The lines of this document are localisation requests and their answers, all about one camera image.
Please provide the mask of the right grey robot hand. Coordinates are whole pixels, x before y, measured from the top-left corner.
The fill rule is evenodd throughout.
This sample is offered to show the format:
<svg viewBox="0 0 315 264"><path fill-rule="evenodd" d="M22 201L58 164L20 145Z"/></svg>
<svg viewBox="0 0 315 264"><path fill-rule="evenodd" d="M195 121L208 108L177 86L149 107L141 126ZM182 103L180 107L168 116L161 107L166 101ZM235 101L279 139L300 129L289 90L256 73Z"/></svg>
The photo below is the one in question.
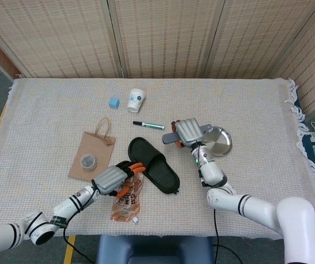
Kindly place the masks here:
<svg viewBox="0 0 315 264"><path fill-rule="evenodd" d="M178 148L191 147L197 142L204 141L204 134L195 118L172 121L171 128L180 137L175 141Z"/></svg>

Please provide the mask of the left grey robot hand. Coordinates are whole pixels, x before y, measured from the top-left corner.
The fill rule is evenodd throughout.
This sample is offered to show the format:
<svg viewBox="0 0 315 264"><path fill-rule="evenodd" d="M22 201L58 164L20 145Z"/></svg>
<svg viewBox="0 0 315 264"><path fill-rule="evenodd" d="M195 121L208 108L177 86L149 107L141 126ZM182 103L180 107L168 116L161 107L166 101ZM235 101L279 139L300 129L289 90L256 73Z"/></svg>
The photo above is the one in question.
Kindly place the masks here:
<svg viewBox="0 0 315 264"><path fill-rule="evenodd" d="M146 170L141 162L122 161L108 167L92 180L92 189L100 195L112 195L129 178Z"/></svg>

